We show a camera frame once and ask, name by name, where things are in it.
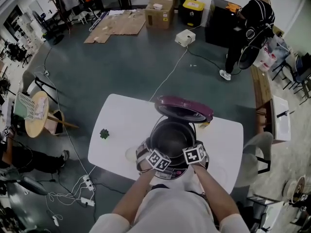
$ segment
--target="flattened cardboard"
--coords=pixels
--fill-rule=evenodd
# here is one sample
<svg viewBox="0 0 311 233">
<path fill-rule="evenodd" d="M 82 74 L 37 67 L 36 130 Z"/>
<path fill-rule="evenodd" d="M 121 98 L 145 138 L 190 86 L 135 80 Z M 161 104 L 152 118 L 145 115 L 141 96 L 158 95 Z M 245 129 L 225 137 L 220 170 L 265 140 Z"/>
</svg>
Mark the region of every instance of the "flattened cardboard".
<svg viewBox="0 0 311 233">
<path fill-rule="evenodd" d="M 133 13 L 123 13 L 114 27 L 112 34 L 138 34 L 142 26 L 145 24 L 145 15 L 143 10 L 137 10 Z"/>
<path fill-rule="evenodd" d="M 84 43 L 105 43 L 110 35 L 138 34 L 145 24 L 142 10 L 124 11 L 121 15 L 106 16 L 90 33 Z"/>
</svg>

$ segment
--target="small green plant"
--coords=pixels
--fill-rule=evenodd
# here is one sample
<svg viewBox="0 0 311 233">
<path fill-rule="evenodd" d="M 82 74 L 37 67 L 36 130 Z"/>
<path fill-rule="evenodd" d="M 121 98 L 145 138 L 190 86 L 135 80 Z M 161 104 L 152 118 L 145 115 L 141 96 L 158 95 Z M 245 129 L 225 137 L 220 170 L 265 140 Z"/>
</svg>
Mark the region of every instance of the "small green plant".
<svg viewBox="0 0 311 233">
<path fill-rule="evenodd" d="M 100 134 L 101 134 L 101 138 L 102 139 L 107 139 L 107 137 L 109 136 L 109 131 L 105 130 L 105 129 L 102 129 Z"/>
</svg>

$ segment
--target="white bag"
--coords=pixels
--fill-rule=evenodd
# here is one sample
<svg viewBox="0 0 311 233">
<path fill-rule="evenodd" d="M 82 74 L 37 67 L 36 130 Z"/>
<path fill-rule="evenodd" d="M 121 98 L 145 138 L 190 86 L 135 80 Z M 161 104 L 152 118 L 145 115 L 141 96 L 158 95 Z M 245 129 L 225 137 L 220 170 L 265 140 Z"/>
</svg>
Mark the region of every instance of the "white bag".
<svg viewBox="0 0 311 233">
<path fill-rule="evenodd" d="M 259 54 L 254 61 L 253 65 L 258 67 L 263 72 L 266 72 L 275 63 L 277 57 L 273 53 L 269 53 L 268 45 L 265 44 L 262 49 L 260 49 Z"/>
</svg>

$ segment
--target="black cabinet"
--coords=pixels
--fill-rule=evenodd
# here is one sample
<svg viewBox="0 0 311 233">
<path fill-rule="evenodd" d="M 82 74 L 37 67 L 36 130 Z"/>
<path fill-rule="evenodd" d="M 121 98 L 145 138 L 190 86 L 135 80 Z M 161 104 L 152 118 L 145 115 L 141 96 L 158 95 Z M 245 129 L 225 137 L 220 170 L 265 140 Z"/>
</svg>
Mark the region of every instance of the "black cabinet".
<svg viewBox="0 0 311 233">
<path fill-rule="evenodd" d="M 212 0 L 205 28 L 205 40 L 208 43 L 229 47 L 233 29 L 238 25 L 235 13 L 226 9 L 228 1 Z"/>
</svg>

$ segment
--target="black shirt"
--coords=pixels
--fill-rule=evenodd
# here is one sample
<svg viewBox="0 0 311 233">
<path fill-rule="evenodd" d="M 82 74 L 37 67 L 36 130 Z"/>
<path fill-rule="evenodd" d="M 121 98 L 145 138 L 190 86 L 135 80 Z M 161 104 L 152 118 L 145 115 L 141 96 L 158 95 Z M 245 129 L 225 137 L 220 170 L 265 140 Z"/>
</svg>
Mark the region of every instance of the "black shirt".
<svg viewBox="0 0 311 233">
<path fill-rule="evenodd" d="M 260 0 L 250 0 L 241 11 L 246 18 L 246 27 L 258 27 L 266 23 L 273 24 L 276 18 L 270 4 Z"/>
</svg>

